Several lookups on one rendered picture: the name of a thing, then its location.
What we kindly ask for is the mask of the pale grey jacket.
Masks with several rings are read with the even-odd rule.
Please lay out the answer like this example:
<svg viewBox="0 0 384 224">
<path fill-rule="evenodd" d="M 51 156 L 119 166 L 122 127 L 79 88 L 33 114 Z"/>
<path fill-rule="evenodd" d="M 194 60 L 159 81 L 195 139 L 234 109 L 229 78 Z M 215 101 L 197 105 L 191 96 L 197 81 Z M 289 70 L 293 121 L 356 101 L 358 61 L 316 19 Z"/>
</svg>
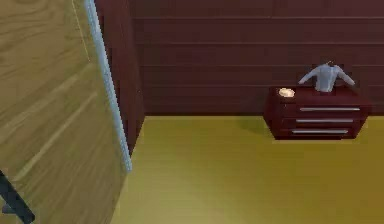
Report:
<svg viewBox="0 0 384 224">
<path fill-rule="evenodd" d="M 355 85 L 355 81 L 346 74 L 340 66 L 334 64 L 332 61 L 328 61 L 312 69 L 299 80 L 299 84 L 304 84 L 313 77 L 316 78 L 315 90 L 318 92 L 332 92 L 337 78 L 342 79 L 350 86 Z"/>
</svg>

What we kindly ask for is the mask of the dark red chest of drawers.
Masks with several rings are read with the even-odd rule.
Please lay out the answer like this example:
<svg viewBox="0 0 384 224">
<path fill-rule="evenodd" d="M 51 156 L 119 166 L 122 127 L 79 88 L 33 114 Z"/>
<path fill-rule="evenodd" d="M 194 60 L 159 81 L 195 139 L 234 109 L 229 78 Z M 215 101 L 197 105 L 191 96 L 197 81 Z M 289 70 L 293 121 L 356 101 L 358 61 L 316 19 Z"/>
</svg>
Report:
<svg viewBox="0 0 384 224">
<path fill-rule="evenodd" d="M 354 139 L 372 110 L 366 97 L 344 86 L 329 93 L 298 86 L 292 97 L 279 91 L 269 89 L 263 113 L 276 140 Z"/>
</svg>

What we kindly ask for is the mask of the light wooden room door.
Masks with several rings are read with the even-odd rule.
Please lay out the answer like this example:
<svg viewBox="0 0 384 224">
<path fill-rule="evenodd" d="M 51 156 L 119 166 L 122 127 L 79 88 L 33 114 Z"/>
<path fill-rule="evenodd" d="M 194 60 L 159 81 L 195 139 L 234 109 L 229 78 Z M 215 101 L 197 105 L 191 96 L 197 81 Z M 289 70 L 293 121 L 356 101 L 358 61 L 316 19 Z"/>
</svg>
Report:
<svg viewBox="0 0 384 224">
<path fill-rule="evenodd" d="M 0 170 L 33 224 L 110 224 L 126 175 L 96 0 L 0 0 Z"/>
</svg>

